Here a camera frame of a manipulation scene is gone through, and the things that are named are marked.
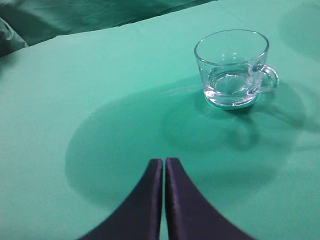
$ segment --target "table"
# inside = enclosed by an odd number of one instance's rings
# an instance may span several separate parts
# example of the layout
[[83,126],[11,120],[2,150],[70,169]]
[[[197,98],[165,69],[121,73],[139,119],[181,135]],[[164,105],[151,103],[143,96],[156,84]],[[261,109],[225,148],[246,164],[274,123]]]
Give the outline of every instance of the table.
[[[75,239],[171,156],[253,237],[319,239],[319,12],[213,1],[1,58],[0,238]],[[249,110],[203,102],[193,47],[224,29],[270,40],[281,83]]]

